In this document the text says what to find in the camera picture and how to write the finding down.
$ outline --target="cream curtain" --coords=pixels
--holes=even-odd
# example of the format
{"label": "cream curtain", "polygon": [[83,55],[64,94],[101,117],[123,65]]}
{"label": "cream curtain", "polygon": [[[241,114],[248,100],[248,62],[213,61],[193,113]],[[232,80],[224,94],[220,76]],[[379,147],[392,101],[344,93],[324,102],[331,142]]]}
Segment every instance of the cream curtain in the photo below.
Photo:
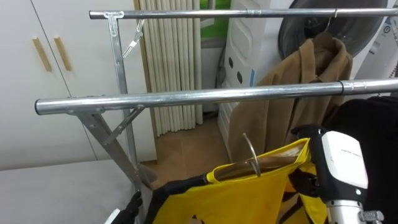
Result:
{"label": "cream curtain", "polygon": [[[200,0],[139,0],[141,10],[199,9]],[[200,90],[200,19],[147,19],[145,51],[151,92]],[[201,105],[154,108],[156,134],[202,124]]]}

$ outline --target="white table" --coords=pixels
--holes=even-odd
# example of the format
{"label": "white table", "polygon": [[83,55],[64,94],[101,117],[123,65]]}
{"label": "white table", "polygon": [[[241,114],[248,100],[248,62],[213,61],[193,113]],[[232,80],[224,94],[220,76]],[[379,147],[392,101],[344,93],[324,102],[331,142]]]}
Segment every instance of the white table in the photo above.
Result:
{"label": "white table", "polygon": [[[0,172],[0,223],[101,224],[125,209],[132,184],[112,160]],[[143,186],[144,206],[151,193]]]}

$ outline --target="brown coat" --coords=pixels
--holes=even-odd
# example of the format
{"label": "brown coat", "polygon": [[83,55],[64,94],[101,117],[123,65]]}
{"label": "brown coat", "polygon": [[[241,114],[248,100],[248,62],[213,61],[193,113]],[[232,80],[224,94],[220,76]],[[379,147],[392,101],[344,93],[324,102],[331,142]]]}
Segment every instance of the brown coat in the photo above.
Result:
{"label": "brown coat", "polygon": [[[345,45],[330,34],[308,39],[298,51],[288,56],[257,85],[333,82],[347,80],[352,58]],[[252,157],[242,137],[246,133],[256,154],[285,144],[295,137],[290,130],[303,124],[321,124],[325,116],[342,104],[343,96],[278,99],[242,102],[232,112],[228,147],[233,162]]]}

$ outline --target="clothes rack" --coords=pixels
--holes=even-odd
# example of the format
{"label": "clothes rack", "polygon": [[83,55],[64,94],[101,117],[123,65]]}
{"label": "clothes rack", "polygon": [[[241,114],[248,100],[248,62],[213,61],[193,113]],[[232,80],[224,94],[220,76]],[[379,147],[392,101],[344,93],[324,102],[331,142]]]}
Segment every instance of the clothes rack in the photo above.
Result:
{"label": "clothes rack", "polygon": [[[138,175],[138,160],[134,144],[131,121],[144,108],[156,106],[191,105],[202,103],[223,103],[228,101],[296,98],[325,95],[358,95],[398,91],[398,78],[387,80],[351,80],[331,83],[301,85],[274,85],[254,88],[195,90],[167,93],[128,94],[123,64],[123,52],[119,36],[119,19],[166,19],[166,18],[209,18],[209,17],[359,17],[398,16],[398,9],[352,8],[352,9],[269,9],[269,10],[196,10],[196,11],[90,11],[91,19],[107,19],[111,36],[114,66],[121,95],[87,96],[81,98],[37,100],[35,110],[39,115],[69,114],[77,116],[90,133],[104,147],[120,169],[133,183],[134,189],[141,189]],[[102,117],[107,110],[122,110],[124,121],[115,130],[110,130]],[[116,137],[127,132],[126,155]],[[140,210],[138,223],[143,223],[144,211]]]}

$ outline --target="clothes hanger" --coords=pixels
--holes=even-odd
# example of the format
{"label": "clothes hanger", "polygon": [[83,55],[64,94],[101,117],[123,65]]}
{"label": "clothes hanger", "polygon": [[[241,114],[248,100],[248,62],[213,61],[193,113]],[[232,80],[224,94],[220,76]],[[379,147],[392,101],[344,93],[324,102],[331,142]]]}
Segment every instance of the clothes hanger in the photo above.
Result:
{"label": "clothes hanger", "polygon": [[287,166],[296,161],[297,156],[267,156],[267,157],[257,157],[254,151],[253,145],[251,144],[250,139],[243,133],[243,137],[248,142],[249,148],[253,155],[252,159],[248,159],[242,162],[234,163],[228,167],[224,167],[222,169],[218,169],[214,172],[214,177],[218,181],[222,180],[230,180],[239,177],[245,177],[249,175],[256,174],[258,177],[261,176],[262,173],[270,172],[272,170],[276,170],[283,166]]}

